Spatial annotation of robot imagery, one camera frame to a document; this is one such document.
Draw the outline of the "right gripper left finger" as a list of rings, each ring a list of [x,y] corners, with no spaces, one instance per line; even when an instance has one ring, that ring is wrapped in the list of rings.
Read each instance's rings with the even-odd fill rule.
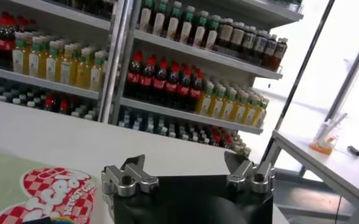
[[[101,171],[102,197],[112,203],[115,195],[132,197],[139,189],[154,194],[159,189],[159,179],[144,171],[145,155],[127,158],[120,168],[105,166]]]

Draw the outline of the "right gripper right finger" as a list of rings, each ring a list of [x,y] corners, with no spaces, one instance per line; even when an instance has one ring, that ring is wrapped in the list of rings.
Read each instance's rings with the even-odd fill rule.
[[[275,189],[275,171],[271,163],[259,165],[248,160],[244,155],[224,152],[224,160],[230,174],[226,178],[228,186],[239,192],[246,188],[258,194],[273,192]]]

